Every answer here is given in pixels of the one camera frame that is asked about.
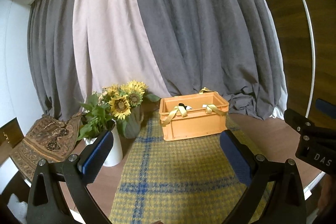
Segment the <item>person's right hand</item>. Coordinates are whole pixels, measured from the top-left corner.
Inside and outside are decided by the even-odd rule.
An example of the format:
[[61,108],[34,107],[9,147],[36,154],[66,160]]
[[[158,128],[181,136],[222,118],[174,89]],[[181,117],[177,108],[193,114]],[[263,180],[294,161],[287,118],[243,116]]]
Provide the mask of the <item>person's right hand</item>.
[[321,195],[318,200],[318,213],[321,214],[331,203],[333,194],[335,193],[335,178],[329,174],[325,174],[322,179]]

